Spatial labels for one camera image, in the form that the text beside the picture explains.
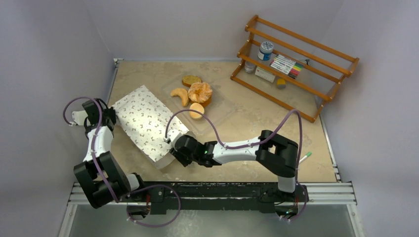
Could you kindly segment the white patterned paper bag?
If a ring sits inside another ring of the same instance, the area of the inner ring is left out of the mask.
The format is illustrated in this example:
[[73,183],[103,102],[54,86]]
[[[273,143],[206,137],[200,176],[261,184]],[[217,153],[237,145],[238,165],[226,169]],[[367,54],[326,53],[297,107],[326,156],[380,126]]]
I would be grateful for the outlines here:
[[115,102],[112,107],[123,131],[158,169],[175,160],[164,141],[173,112],[146,86],[141,86]]

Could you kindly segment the fake round bun tan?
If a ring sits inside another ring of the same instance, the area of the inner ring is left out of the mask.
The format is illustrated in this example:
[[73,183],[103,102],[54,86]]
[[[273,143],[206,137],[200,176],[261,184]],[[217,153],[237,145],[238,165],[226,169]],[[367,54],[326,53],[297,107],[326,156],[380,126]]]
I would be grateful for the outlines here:
[[204,107],[199,103],[193,103],[190,106],[190,112],[189,115],[192,119],[198,120],[203,117],[203,114],[205,113]]

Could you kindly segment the fake croissant tan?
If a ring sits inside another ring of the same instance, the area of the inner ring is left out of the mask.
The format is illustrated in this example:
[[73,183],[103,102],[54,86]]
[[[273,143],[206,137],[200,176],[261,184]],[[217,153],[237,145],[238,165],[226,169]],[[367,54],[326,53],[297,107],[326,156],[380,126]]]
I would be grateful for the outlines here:
[[181,105],[186,107],[189,104],[188,91],[184,88],[175,88],[170,92],[171,97],[178,96],[181,99]]

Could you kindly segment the fake orange bread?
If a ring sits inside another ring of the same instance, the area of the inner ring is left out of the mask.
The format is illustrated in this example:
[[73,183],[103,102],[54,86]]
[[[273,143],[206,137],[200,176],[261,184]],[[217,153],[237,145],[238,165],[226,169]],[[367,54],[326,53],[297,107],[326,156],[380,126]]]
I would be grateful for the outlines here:
[[212,100],[212,87],[207,82],[194,83],[188,90],[188,96],[192,103],[199,103],[203,107],[208,106]]

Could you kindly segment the fake bread slice brown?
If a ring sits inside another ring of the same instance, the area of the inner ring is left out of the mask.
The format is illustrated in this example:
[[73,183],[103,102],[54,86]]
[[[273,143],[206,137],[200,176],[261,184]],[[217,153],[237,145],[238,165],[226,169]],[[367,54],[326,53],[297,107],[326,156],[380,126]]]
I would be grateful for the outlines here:
[[202,79],[199,76],[195,75],[186,75],[182,77],[182,84],[186,87],[190,87],[194,83],[201,83]]

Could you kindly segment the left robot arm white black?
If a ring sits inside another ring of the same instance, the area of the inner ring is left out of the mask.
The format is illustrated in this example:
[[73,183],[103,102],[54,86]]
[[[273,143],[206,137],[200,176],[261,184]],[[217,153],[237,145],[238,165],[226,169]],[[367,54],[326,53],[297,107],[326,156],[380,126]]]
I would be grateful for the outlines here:
[[147,197],[147,188],[137,173],[126,175],[111,153],[116,112],[100,98],[82,104],[86,117],[82,120],[88,139],[83,161],[74,166],[74,174],[88,202],[100,208],[129,196],[135,202]]

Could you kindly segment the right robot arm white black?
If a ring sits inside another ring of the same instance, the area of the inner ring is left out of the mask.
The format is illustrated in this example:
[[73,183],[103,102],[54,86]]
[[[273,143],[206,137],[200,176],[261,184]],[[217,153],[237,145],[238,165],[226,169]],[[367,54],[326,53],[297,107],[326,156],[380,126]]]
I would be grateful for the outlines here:
[[165,142],[171,146],[170,154],[183,166],[195,162],[213,167],[236,161],[257,161],[278,177],[277,194],[289,201],[296,196],[296,170],[301,149],[299,145],[270,130],[258,137],[222,144],[219,141],[200,143],[196,138],[169,131]]

